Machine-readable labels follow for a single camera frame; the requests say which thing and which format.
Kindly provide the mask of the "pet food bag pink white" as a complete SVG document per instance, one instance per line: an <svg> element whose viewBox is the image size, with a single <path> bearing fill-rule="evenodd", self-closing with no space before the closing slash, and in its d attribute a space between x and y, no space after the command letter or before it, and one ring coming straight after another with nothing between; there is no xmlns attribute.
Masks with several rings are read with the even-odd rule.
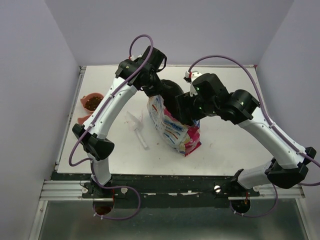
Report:
<svg viewBox="0 0 320 240"><path fill-rule="evenodd" d="M184 156L190 155L200 145L200 121L183 124L178 119L175 97L183 94L175 82L162 79L160 94L150 96L147 110L159 136L165 143Z"/></svg>

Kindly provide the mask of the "clear plastic scoop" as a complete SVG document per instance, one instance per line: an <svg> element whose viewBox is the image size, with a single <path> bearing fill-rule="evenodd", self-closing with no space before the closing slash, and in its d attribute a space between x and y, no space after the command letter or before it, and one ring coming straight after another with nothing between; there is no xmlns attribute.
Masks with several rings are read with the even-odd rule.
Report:
<svg viewBox="0 0 320 240"><path fill-rule="evenodd" d="M148 150L149 146L147 145L143 135L142 135L142 129L143 129L143 123L140 119L135 117L133 114L131 114L129 111L126 112L126 116L129 119L129 123L131 126L131 129L134 131L137 139L139 140L140 144L142 145L144 150Z"/></svg>

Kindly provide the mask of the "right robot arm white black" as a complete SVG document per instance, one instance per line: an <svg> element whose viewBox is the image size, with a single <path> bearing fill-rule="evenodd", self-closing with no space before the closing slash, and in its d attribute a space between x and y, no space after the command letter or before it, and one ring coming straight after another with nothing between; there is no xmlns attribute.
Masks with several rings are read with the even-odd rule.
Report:
<svg viewBox="0 0 320 240"><path fill-rule="evenodd" d="M303 147L277 128L248 91L229 93L216 74L187 72L184 79L190 83L190 90L175 98L181 123L189 125L218 116L247 131L272 155L272 160L263 165L236 172L230 183L234 195L241 196L248 189L265 184L282 189L302 184L309 171L307 165L317 153L313 147Z"/></svg>

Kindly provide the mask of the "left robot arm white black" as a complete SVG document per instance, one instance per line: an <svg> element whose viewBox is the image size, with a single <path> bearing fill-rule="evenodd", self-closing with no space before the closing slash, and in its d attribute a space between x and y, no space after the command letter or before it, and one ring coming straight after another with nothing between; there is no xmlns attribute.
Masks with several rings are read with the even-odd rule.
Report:
<svg viewBox="0 0 320 240"><path fill-rule="evenodd" d="M91 177L96 182L93 191L101 198L111 191L108 183L112 176L108 157L115 148L108 140L109 130L126 103L137 91L142 90L147 96L157 95L162 90L162 83L157 73L166 67L167 56L157 48L148 46L141 57L122 61L109 91L97 109L83 123L76 123L72 132L77 144L82 145L90 161Z"/></svg>

